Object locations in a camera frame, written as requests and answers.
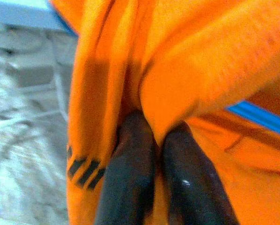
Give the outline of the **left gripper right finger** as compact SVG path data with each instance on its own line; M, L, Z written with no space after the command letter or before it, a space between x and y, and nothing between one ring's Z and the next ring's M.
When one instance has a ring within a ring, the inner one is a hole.
M169 224L238 224L213 163L184 122L164 139L162 169L169 191Z

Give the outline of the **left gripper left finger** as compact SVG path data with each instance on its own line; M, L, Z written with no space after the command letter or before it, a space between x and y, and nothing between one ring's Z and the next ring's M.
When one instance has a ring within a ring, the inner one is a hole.
M140 111L126 116L104 174L96 225L142 225L155 187L155 140Z

